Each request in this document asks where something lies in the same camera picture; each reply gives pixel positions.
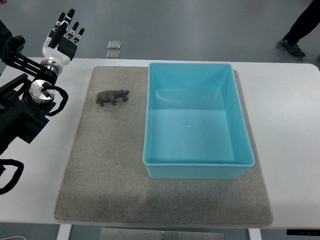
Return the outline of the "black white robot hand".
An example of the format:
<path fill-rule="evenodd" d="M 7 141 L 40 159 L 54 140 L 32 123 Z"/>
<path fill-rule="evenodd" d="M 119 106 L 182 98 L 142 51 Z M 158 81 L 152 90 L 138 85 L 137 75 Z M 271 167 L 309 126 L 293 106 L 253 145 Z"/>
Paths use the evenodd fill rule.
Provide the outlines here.
<path fill-rule="evenodd" d="M 78 21 L 72 24 L 74 14 L 75 10 L 73 8 L 67 13 L 61 13 L 43 44 L 42 54 L 44 58 L 66 60 L 66 64 L 73 60 L 78 43 L 85 32 L 84 28 L 78 29 Z"/>

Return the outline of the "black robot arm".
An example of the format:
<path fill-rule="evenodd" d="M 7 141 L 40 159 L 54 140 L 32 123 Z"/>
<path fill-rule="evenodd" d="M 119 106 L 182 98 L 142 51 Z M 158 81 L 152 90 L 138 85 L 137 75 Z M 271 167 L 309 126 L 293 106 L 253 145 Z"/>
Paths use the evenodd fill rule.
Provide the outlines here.
<path fill-rule="evenodd" d="M 67 92 L 56 86 L 61 66 L 53 58 L 37 63 L 22 54 L 25 39 L 7 41 L 2 59 L 23 74 L 0 88 L 0 151 L 20 138 L 31 143 L 68 101 Z"/>

